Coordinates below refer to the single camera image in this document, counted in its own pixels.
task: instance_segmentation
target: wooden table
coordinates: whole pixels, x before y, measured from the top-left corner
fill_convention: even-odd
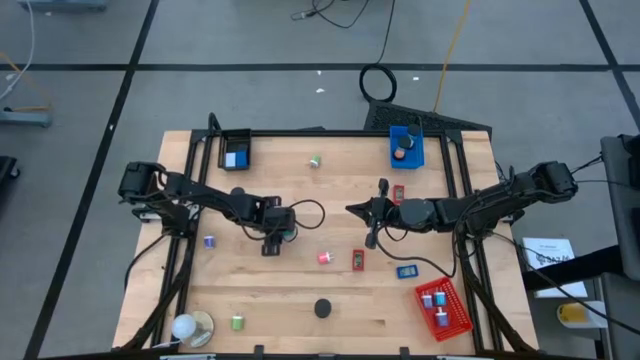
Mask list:
[[[182,172],[189,136],[186,131],[165,133],[158,162],[170,171]],[[463,132],[463,138],[473,188],[495,184],[487,134]],[[450,149],[458,194],[463,194],[455,148],[451,145]],[[248,239],[219,213],[203,212],[186,311],[208,312],[216,329],[212,340],[198,352],[251,353],[254,345],[262,344],[267,353],[397,354],[400,346],[408,346],[416,355],[474,353],[470,332],[438,343],[422,319],[412,289],[440,278],[435,269],[418,263],[419,277],[398,280],[396,266],[408,263],[367,250],[366,270],[351,270],[352,251],[364,248],[367,228],[345,206],[375,196],[381,177],[391,185],[405,185],[407,197],[448,196],[437,139],[425,139],[426,166],[418,170],[391,169],[388,151],[386,138],[254,137],[251,168],[226,172],[217,167],[214,140],[208,186],[227,192],[241,186],[251,194],[279,195],[285,205],[316,199],[324,205],[327,216],[319,229],[300,229],[294,242],[283,244],[280,256],[262,257],[261,242]],[[315,154],[322,156],[322,164],[312,169],[309,159]],[[199,166],[196,163],[194,179]],[[315,224],[320,210],[313,204],[303,204],[296,207],[296,214],[300,222]],[[391,231],[392,235],[401,235]],[[511,236],[506,225],[496,231]],[[143,224],[137,251],[159,232],[159,223]],[[215,235],[215,249],[204,248],[202,238],[207,234]],[[447,271],[453,266],[449,233],[409,234],[396,243],[381,232],[380,241],[394,254],[428,257]],[[145,255],[131,272],[114,345],[130,339],[157,303],[168,243]],[[484,244],[497,305],[525,341],[537,346],[514,247],[497,238],[489,238]],[[335,253],[335,261],[319,265],[316,255],[321,251]],[[460,272],[453,282],[466,307]],[[326,319],[314,314],[314,303],[320,298],[329,299],[333,305]],[[172,305],[167,312],[164,341],[170,337],[174,309]],[[485,347],[491,348],[486,313],[479,301],[478,312]],[[240,332],[230,327],[236,313],[246,319]],[[193,350],[181,347],[181,352],[188,351]]]

